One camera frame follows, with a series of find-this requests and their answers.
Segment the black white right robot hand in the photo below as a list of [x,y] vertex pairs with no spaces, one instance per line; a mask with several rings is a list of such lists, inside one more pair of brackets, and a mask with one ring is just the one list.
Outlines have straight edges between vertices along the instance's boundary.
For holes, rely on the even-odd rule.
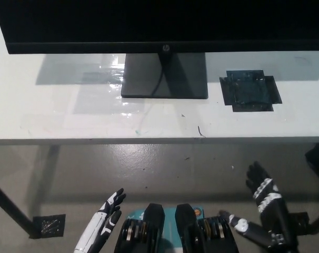
[[219,215],[239,235],[267,252],[299,252],[291,214],[273,178],[257,161],[249,165],[246,176],[246,185],[257,205],[261,224],[226,210],[220,210]]

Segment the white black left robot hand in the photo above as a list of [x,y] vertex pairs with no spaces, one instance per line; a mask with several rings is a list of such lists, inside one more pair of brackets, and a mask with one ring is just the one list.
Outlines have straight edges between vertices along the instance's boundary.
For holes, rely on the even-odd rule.
[[120,204],[126,198],[123,188],[115,191],[93,214],[74,252],[100,252],[119,221],[122,212]]

